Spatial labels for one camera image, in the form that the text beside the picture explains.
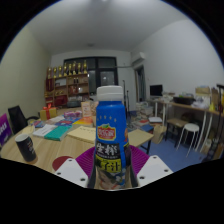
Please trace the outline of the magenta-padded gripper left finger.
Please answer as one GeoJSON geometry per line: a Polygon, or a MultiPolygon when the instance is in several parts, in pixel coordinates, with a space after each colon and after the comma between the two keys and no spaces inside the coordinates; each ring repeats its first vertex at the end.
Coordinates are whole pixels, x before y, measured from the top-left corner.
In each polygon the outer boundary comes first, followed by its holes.
{"type": "Polygon", "coordinates": [[[62,160],[61,158],[57,158],[54,164],[59,163],[59,167],[55,167],[55,175],[78,186],[94,188],[96,182],[94,152],[95,148],[92,147],[76,159],[67,158],[62,160]]]}

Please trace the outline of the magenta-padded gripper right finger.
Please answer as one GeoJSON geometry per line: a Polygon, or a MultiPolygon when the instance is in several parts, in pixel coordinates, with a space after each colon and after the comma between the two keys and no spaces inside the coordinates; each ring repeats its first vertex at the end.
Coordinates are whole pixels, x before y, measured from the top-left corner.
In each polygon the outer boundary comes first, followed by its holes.
{"type": "Polygon", "coordinates": [[[130,181],[133,188],[146,186],[172,174],[173,171],[157,156],[149,156],[131,146],[130,181]]]}

